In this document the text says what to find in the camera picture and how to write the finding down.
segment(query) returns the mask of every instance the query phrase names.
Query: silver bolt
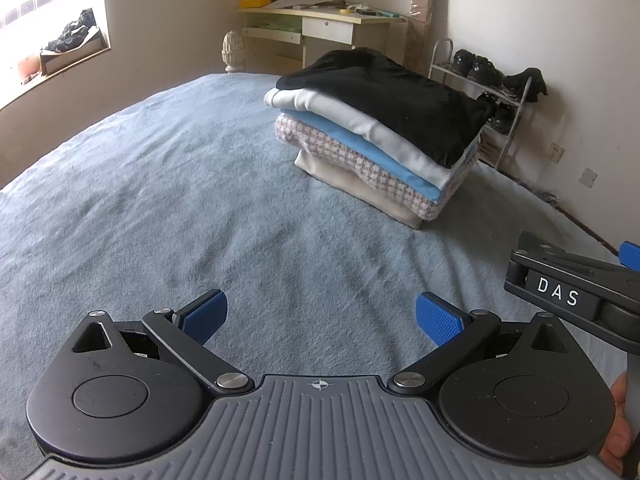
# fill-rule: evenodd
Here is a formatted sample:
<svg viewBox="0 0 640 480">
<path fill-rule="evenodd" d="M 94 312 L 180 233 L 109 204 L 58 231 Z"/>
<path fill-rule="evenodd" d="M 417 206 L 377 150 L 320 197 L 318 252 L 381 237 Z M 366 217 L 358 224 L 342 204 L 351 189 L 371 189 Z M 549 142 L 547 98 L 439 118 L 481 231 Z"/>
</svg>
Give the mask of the silver bolt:
<svg viewBox="0 0 640 480">
<path fill-rule="evenodd" d="M 230 372 L 222 374 L 216 379 L 216 383 L 220 388 L 225 390 L 238 390 L 244 388 L 249 383 L 249 378 L 245 374 Z"/>
<path fill-rule="evenodd" d="M 394 382 L 396 386 L 401 388 L 419 388 L 426 382 L 426 379 L 418 372 L 400 372 L 394 377 Z"/>
</svg>

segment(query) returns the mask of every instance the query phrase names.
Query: checkered fabric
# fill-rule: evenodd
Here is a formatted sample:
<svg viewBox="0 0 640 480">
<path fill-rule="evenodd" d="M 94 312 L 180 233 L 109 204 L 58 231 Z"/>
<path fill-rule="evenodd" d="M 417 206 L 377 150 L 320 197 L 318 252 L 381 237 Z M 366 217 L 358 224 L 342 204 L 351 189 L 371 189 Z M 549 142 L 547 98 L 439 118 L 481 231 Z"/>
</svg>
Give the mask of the checkered fabric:
<svg viewBox="0 0 640 480">
<path fill-rule="evenodd" d="M 275 129 L 276 137 L 280 140 L 306 151 L 311 156 L 323 158 L 345 170 L 353 171 L 368 186 L 378 190 L 394 202 L 407 206 L 420 218 L 427 221 L 435 220 L 438 217 L 442 208 L 458 190 L 478 160 L 478 151 L 476 150 L 474 155 L 458 169 L 453 179 L 443 190 L 438 202 L 435 203 L 371 162 L 367 157 L 341 142 L 333 140 L 309 124 L 287 114 L 280 114 L 276 119 Z"/>
</svg>

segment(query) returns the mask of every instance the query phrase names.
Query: gray ribbed plate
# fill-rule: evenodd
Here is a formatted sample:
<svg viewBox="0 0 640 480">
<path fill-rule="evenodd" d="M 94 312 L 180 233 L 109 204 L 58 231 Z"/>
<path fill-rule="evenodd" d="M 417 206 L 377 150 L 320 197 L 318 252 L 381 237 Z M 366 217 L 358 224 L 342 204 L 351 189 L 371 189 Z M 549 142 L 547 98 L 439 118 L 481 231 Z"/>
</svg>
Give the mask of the gray ribbed plate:
<svg viewBox="0 0 640 480">
<path fill-rule="evenodd" d="M 505 465 L 444 431 L 426 402 L 385 392 L 376 377 L 266 376 L 213 403 L 162 456 L 109 470 L 46 460 L 32 480 L 604 480 L 596 458 L 553 468 Z"/>
</svg>

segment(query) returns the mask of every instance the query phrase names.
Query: finger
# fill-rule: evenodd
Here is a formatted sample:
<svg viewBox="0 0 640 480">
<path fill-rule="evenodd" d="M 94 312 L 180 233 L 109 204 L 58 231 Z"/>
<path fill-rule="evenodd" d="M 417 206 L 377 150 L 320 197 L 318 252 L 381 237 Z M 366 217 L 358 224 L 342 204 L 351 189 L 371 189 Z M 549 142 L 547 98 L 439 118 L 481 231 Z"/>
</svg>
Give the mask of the finger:
<svg viewBox="0 0 640 480">
<path fill-rule="evenodd" d="M 604 449 L 613 456 L 622 458 L 631 448 L 631 427 L 629 423 L 621 417 L 613 421 L 613 426 L 604 444 Z"/>
<path fill-rule="evenodd" d="M 600 452 L 600 460 L 618 476 L 622 475 L 622 460 L 613 456 L 607 449 Z"/>
<path fill-rule="evenodd" d="M 626 399 L 626 372 L 623 372 L 620 377 L 616 379 L 616 382 L 613 383 L 611 387 L 611 393 L 613 395 L 613 400 L 615 400 L 616 404 L 620 404 L 625 402 Z"/>
</svg>

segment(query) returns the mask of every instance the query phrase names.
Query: electrical outlet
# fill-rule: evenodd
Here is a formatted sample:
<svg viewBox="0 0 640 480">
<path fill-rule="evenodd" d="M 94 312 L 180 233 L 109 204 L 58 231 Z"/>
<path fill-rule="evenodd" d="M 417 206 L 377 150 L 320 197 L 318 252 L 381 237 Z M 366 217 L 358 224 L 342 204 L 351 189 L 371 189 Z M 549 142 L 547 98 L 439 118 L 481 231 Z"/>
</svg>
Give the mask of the electrical outlet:
<svg viewBox="0 0 640 480">
<path fill-rule="evenodd" d="M 546 156 L 548 156 L 549 160 L 554 163 L 560 162 L 562 156 L 564 155 L 564 148 L 559 146 L 555 142 L 552 142 L 549 145 L 548 150 L 546 150 Z"/>
<path fill-rule="evenodd" d="M 582 176 L 580 177 L 580 183 L 586 187 L 593 187 L 593 183 L 596 181 L 598 174 L 589 168 L 584 168 Z"/>
</svg>

